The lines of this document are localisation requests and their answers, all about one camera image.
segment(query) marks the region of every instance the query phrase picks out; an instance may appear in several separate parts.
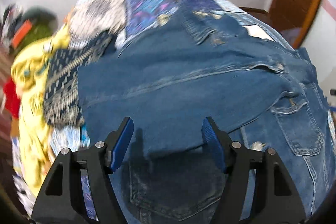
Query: red cloth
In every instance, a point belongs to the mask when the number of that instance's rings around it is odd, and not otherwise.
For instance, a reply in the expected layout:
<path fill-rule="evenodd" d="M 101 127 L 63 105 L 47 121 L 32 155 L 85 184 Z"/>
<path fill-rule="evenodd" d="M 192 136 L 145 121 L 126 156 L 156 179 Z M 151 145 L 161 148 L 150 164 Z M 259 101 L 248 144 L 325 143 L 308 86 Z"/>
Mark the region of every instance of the red cloth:
<path fill-rule="evenodd" d="M 3 86 L 3 93 L 6 95 L 5 109 L 7 109 L 14 118 L 19 118 L 21 100 L 16 95 L 16 85 L 12 78 L 9 78 Z"/>

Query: jeans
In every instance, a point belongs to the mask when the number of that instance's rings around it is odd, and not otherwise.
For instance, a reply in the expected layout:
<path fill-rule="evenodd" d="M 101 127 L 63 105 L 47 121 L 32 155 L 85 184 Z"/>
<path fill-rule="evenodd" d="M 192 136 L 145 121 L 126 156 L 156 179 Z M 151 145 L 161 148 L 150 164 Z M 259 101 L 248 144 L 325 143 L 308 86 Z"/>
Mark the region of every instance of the jeans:
<path fill-rule="evenodd" d="M 310 216 L 335 179 L 336 158 L 328 104 L 305 49 L 250 37 L 230 15 L 195 9 L 180 0 L 165 25 L 79 69 L 92 144 L 124 116 L 134 120 L 123 165 L 111 176 L 127 221 L 209 223 L 226 177 L 201 137 L 206 116 L 247 147 L 275 148 Z M 253 182 L 251 171 L 242 219 Z"/>

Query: blue gripper pad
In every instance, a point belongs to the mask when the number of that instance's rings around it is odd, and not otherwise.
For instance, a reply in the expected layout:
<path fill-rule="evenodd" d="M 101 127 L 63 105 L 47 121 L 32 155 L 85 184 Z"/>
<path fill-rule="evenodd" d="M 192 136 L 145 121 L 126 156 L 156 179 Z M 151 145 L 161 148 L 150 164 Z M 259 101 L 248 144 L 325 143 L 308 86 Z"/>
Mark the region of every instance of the blue gripper pad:
<path fill-rule="evenodd" d="M 134 132 L 134 122 L 130 118 L 120 134 L 112 152 L 111 170 L 115 172 L 124 160 L 124 156 Z"/>
<path fill-rule="evenodd" d="M 218 141 L 218 138 L 207 119 L 203 120 L 202 138 L 207 142 L 216 166 L 222 172 L 224 172 L 224 170 L 226 169 L 226 164 L 224 161 L 223 148 L 220 142 Z"/>

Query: yellow cloth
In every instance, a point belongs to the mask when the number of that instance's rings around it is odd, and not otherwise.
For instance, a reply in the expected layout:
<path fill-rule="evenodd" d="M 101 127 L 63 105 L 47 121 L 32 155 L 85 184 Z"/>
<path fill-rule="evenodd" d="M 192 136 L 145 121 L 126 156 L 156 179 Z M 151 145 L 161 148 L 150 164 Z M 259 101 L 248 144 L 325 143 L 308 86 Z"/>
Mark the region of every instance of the yellow cloth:
<path fill-rule="evenodd" d="M 11 67 L 13 81 L 22 90 L 19 132 L 24 179 L 35 196 L 50 168 L 48 140 L 51 130 L 42 110 L 48 61 L 56 49 L 68 47 L 69 39 L 68 27 L 64 25 L 54 37 L 25 47 Z"/>

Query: denim pocket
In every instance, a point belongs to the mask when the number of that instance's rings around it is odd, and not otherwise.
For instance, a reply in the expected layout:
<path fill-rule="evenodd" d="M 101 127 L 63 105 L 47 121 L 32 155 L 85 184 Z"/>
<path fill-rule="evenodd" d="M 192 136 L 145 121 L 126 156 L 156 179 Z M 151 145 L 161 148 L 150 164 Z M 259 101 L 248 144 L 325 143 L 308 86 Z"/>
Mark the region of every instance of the denim pocket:
<path fill-rule="evenodd" d="M 225 175 L 211 154 L 199 147 L 129 163 L 131 203 L 153 214 L 182 221 L 204 210 L 222 194 Z"/>
<path fill-rule="evenodd" d="M 271 107 L 271 112 L 296 156 L 314 156 L 320 153 L 323 134 L 304 93 L 294 97 L 282 97 Z"/>

